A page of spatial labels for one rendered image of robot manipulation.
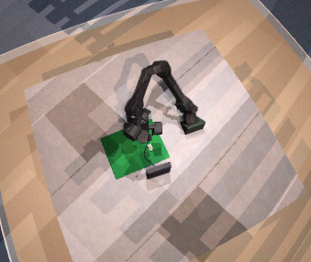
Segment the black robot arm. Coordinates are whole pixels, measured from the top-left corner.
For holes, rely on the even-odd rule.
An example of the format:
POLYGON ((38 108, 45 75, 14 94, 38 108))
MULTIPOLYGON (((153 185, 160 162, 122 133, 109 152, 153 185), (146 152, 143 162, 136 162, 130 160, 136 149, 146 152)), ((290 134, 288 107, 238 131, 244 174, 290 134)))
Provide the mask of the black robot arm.
POLYGON ((183 123, 191 126, 199 121, 195 114, 197 106, 193 104, 190 97, 183 94, 183 91, 172 76, 172 68, 167 60, 154 61, 150 66, 142 69, 140 72, 136 89, 124 108, 127 122, 129 122, 129 125, 124 130, 125 136, 128 139, 132 141, 138 139, 140 143, 147 143, 152 140, 149 129, 142 130, 142 128, 149 124, 150 110, 143 108, 143 98, 149 86, 151 75, 153 74, 161 77, 169 90, 171 90, 176 99, 174 105, 183 113, 183 123), (131 116, 136 116, 136 118, 132 118, 131 116))

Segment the green circuit board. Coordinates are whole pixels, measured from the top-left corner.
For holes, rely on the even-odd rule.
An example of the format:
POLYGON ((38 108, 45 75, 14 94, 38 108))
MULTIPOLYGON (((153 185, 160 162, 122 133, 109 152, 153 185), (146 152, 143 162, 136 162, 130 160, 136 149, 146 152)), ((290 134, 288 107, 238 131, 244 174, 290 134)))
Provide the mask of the green circuit board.
POLYGON ((138 139, 136 141, 128 139, 124 136, 123 130, 100 140, 116 180, 170 158, 160 135, 153 135, 148 145, 138 142, 138 139))

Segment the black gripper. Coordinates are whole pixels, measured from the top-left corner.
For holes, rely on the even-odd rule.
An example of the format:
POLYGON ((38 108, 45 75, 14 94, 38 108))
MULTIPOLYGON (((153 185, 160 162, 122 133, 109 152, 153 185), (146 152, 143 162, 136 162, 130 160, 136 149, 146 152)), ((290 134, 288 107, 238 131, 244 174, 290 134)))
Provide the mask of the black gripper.
MULTIPOLYGON (((123 124, 123 134, 125 135, 124 130, 127 128, 129 123, 123 124)), ((161 135, 162 134, 162 122, 154 122, 153 125, 147 125, 146 127, 143 127, 142 130, 149 129, 152 130, 152 135, 161 135)))

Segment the black cooling fan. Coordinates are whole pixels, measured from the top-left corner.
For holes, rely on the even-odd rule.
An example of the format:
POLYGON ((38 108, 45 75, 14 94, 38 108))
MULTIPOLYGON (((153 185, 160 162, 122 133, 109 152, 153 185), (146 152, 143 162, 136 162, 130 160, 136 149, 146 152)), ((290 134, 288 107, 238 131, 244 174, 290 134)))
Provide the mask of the black cooling fan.
POLYGON ((146 169, 146 175, 148 179, 160 176, 162 174, 171 172, 171 168, 172 168, 172 164, 171 162, 167 162, 164 164, 161 164, 159 166, 150 168, 150 169, 146 169))

